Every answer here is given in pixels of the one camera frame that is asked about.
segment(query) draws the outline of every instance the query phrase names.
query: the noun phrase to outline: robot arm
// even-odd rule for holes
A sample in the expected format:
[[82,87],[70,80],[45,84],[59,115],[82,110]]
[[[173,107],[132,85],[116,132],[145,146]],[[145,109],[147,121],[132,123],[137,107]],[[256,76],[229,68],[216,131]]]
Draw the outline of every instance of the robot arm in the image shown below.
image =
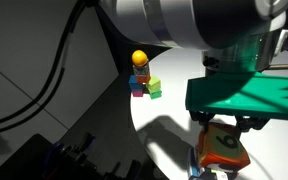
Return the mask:
[[271,20],[285,17],[288,0],[100,0],[100,6],[134,42],[209,50],[281,28],[285,18],[274,27]]

